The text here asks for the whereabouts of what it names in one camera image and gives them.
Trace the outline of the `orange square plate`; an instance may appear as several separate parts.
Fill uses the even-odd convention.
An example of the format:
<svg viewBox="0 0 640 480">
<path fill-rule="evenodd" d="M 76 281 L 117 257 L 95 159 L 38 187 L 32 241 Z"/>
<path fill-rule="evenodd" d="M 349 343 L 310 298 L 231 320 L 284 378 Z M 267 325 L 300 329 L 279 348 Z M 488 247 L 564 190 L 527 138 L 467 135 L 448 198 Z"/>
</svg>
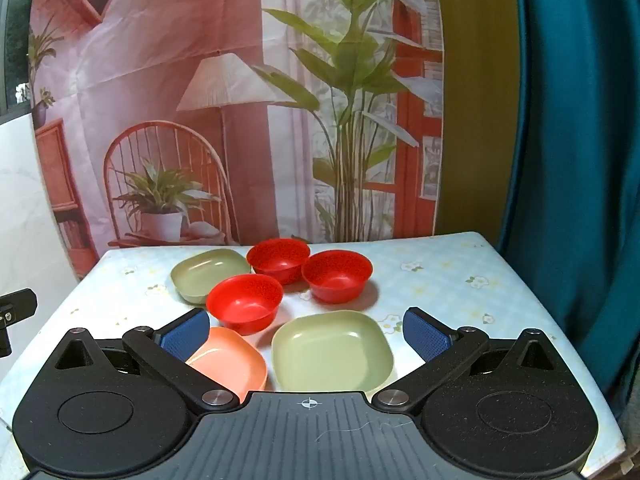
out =
<svg viewBox="0 0 640 480">
<path fill-rule="evenodd" d="M 267 363 L 258 350 L 224 327 L 212 327 L 186 364 L 230 389 L 241 402 L 250 391 L 264 390 L 268 379 Z"/>
</svg>

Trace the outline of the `small green square plate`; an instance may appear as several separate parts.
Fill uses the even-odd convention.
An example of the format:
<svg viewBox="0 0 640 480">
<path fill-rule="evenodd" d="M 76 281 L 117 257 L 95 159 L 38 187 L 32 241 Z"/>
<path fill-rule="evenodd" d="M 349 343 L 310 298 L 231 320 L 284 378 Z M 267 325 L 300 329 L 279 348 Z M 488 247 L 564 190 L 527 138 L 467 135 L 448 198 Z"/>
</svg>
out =
<svg viewBox="0 0 640 480">
<path fill-rule="evenodd" d="M 204 306 L 210 291 L 232 276 L 250 273 L 244 256 L 227 248 L 212 249 L 186 258 L 170 272 L 178 295 L 188 304 Z"/>
</svg>

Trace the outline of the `red bowl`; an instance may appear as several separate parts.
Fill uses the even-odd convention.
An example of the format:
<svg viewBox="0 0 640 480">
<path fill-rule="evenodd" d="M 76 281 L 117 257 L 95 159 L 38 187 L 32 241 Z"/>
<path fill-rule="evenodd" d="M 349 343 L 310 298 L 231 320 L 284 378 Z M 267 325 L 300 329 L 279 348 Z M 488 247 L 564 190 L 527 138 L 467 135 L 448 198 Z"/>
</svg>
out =
<svg viewBox="0 0 640 480">
<path fill-rule="evenodd" d="M 318 252 L 302 267 L 311 295 L 326 304 L 344 304 L 358 298 L 372 273 L 367 257 L 345 249 Z"/>
<path fill-rule="evenodd" d="M 302 279 L 302 267 L 310 256 L 310 248 L 295 238 L 264 240 L 250 248 L 246 260 L 258 274 L 274 278 L 281 285 Z"/>
<path fill-rule="evenodd" d="M 276 318 L 284 291 L 264 274 L 241 274 L 218 283 L 207 295 L 206 309 L 219 323 L 242 336 L 267 328 Z"/>
</svg>

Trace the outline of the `large green square plate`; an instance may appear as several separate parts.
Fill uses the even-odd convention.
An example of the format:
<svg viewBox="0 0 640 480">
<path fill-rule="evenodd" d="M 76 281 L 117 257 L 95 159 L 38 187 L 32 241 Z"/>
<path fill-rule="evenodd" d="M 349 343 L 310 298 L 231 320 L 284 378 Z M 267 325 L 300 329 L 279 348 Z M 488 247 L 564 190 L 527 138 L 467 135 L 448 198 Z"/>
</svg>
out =
<svg viewBox="0 0 640 480">
<path fill-rule="evenodd" d="M 357 311 L 294 318 L 271 341 L 273 374 L 288 392 L 362 391 L 393 375 L 394 356 L 378 323 Z"/>
</svg>

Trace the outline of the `teal curtain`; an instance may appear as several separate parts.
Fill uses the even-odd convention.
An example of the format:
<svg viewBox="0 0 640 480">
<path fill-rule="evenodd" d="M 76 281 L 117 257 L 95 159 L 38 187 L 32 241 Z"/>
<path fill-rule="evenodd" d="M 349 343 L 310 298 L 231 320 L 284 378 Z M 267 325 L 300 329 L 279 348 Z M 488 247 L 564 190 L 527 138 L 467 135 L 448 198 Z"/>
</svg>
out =
<svg viewBox="0 0 640 480">
<path fill-rule="evenodd" d="M 516 2 L 500 252 L 620 414 L 639 365 L 639 0 Z"/>
</svg>

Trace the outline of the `printed backdrop cloth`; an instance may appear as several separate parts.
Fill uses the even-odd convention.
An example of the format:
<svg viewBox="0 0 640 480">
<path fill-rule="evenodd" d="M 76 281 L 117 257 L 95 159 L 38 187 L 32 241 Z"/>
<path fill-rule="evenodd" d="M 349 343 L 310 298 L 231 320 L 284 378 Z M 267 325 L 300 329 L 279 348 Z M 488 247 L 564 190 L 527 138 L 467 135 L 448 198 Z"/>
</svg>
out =
<svg viewBox="0 0 640 480">
<path fill-rule="evenodd" d="M 439 0 L 32 0 L 32 118 L 70 263 L 435 231 Z"/>
</svg>

